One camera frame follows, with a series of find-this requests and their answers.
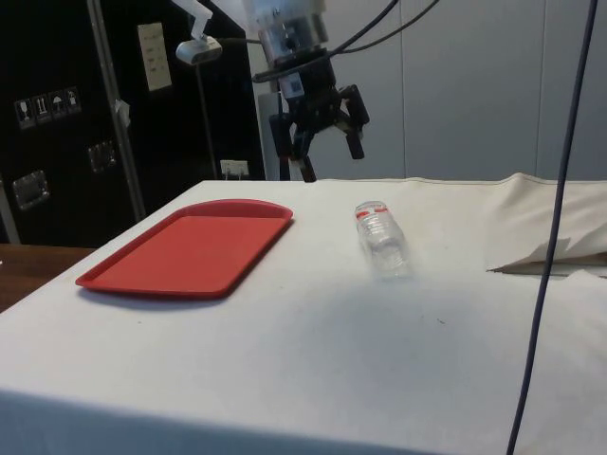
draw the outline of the black panel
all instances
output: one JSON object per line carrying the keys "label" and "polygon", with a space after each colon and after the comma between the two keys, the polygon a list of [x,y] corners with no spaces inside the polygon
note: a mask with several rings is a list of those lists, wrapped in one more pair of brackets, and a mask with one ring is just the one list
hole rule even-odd
{"label": "black panel", "polygon": [[[244,38],[245,32],[212,2],[206,31],[216,38]],[[217,159],[248,161],[251,178],[265,179],[257,111],[246,45],[224,45],[221,59],[200,66]]]}
{"label": "black panel", "polygon": [[[169,0],[101,0],[120,96],[131,105],[130,138],[146,209],[153,211],[213,179],[195,69],[175,50],[189,39],[188,14]],[[150,92],[138,25],[162,23],[173,85]]]}
{"label": "black panel", "polygon": [[[84,0],[0,2],[0,173],[22,242],[100,246],[134,222],[119,162],[93,173],[89,146],[114,132]],[[21,131],[14,102],[77,87],[82,111]],[[27,211],[11,182],[42,170],[50,198]]]}

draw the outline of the white wall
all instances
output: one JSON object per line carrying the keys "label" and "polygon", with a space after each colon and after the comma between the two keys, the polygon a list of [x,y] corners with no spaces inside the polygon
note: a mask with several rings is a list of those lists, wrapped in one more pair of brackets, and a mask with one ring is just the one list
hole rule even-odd
{"label": "white wall", "polygon": [[[430,0],[402,0],[367,42]],[[372,123],[367,158],[350,159],[339,132],[313,143],[319,177],[554,177],[589,0],[442,0],[400,38],[334,60],[356,83]],[[387,2],[327,0],[329,48]],[[599,2],[572,177],[607,178],[607,5]],[[263,69],[263,54],[253,58]],[[259,93],[268,90],[258,87]],[[260,112],[263,121],[267,114]]]}

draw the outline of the plastic water bottle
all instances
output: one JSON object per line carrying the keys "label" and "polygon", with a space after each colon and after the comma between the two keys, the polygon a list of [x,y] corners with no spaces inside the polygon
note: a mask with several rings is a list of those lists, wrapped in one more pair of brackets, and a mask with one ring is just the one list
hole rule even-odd
{"label": "plastic water bottle", "polygon": [[405,236],[383,202],[365,202],[356,209],[360,243],[375,271],[383,278],[410,273]]}

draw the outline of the electrical outlet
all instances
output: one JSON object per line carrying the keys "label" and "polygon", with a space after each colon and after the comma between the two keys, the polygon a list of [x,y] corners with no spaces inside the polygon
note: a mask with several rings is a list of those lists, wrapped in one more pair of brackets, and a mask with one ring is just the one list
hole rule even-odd
{"label": "electrical outlet", "polygon": [[222,159],[221,174],[225,177],[248,177],[248,162]]}

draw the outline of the red tray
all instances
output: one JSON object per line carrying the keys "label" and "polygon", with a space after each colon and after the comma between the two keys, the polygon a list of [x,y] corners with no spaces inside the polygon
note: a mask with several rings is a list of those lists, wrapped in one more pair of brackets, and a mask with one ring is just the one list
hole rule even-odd
{"label": "red tray", "polygon": [[76,280],[95,291],[216,299],[227,295],[291,224],[262,201],[181,209]]}

